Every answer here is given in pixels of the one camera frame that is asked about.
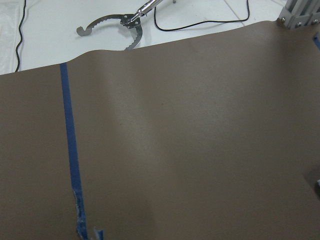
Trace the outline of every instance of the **black cable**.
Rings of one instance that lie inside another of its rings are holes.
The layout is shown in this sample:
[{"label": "black cable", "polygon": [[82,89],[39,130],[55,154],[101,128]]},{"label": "black cable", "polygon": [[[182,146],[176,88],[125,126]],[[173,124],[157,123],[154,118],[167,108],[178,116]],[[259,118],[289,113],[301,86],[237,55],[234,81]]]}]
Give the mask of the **black cable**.
[{"label": "black cable", "polygon": [[247,9],[247,12],[248,12],[248,16],[245,19],[230,20],[230,21],[208,20],[208,21],[201,21],[201,22],[197,22],[197,23],[194,23],[194,24],[191,24],[191,25],[182,26],[182,27],[178,27],[178,28],[163,29],[163,28],[159,27],[158,24],[157,24],[156,9],[157,9],[157,7],[154,8],[154,25],[155,25],[155,27],[157,29],[159,29],[160,31],[163,31],[163,32],[172,32],[172,31],[182,30],[182,29],[190,28],[190,27],[193,27],[193,26],[196,26],[196,25],[200,25],[200,24],[205,24],[205,23],[223,23],[223,24],[227,24],[227,23],[245,22],[250,17],[249,0],[246,0],[246,9]]},{"label": "black cable", "polygon": [[17,66],[16,66],[15,72],[18,72],[19,67],[20,67],[20,57],[19,57],[18,50],[19,50],[19,47],[20,47],[20,45],[22,44],[22,41],[23,41],[23,39],[24,39],[23,36],[22,36],[22,32],[21,32],[21,26],[22,26],[22,23],[24,22],[25,15],[26,15],[26,5],[27,5],[27,0],[24,0],[23,14],[22,14],[22,18],[21,18],[21,21],[20,21],[20,24],[19,24],[20,42],[18,43],[18,45],[17,45],[16,48],[15,48],[16,59],[17,59],[17,61],[18,61],[18,64],[17,64]]}]

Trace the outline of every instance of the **clear plastic bag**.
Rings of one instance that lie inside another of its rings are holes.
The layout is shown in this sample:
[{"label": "clear plastic bag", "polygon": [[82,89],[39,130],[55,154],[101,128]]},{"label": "clear plastic bag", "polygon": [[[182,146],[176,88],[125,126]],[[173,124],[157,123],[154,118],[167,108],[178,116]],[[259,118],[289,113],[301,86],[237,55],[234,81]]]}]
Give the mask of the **clear plastic bag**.
[{"label": "clear plastic bag", "polygon": [[0,1],[0,75],[12,73],[17,64],[16,42],[20,16],[18,1]]}]

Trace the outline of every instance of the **screw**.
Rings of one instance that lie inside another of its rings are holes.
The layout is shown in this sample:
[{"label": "screw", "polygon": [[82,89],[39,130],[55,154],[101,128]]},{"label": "screw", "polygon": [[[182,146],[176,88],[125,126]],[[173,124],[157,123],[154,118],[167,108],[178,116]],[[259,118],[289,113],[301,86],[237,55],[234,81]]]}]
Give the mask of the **screw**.
[{"label": "screw", "polygon": [[313,21],[311,22],[311,25],[316,25],[318,22],[319,22],[319,20],[318,20],[318,19],[315,19],[315,20],[313,20]]},{"label": "screw", "polygon": [[299,28],[299,27],[301,27],[301,26],[302,26],[302,23],[301,23],[301,22],[298,22],[298,23],[295,25],[296,28]]}]

